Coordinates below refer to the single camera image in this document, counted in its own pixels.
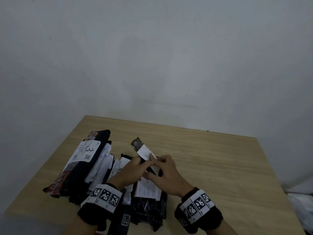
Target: white wall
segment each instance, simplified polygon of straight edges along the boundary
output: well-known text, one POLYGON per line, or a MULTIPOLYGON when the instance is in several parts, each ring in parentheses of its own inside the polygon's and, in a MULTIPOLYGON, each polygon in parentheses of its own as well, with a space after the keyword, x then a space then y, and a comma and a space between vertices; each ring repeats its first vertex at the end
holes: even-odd
POLYGON ((1 0, 1 188, 18 191, 85 114, 254 136, 280 180, 310 172, 312 9, 1 0))

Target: forearm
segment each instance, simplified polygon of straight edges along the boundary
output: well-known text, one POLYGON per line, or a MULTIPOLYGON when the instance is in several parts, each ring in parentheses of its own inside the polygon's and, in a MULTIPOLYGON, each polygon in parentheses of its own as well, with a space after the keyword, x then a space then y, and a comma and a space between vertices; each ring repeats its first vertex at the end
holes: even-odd
POLYGON ((62 235, 95 235, 97 225, 85 223, 79 216, 62 232, 62 235))
POLYGON ((221 225, 217 229, 207 230, 205 232, 207 235, 238 235, 225 220, 222 220, 221 225))

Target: qr code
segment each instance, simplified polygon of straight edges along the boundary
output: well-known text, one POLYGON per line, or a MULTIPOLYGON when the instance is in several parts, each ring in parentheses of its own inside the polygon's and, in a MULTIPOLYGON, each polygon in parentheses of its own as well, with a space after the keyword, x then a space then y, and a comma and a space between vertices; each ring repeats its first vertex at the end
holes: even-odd
POLYGON ((86 154, 84 159, 89 160, 90 158, 91 158, 91 155, 86 154))

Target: wood grain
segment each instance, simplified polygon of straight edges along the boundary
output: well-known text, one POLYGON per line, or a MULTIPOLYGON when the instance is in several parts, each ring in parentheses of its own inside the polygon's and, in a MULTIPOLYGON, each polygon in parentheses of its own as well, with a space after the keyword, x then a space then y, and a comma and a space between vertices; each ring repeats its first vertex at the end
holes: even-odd
MULTIPOLYGON (((155 155, 171 154, 182 176, 209 194, 239 234, 304 234, 256 138, 94 116, 81 120, 7 212, 56 224, 73 221, 79 207, 42 189, 54 182, 90 131, 104 129, 111 130, 111 153, 117 158, 121 153, 136 156, 130 145, 136 137, 155 155)), ((174 218, 178 203, 178 197, 168 197, 168 218, 158 234, 186 234, 174 218)), ((138 231, 153 234, 147 224, 131 224, 128 234, 138 231)))

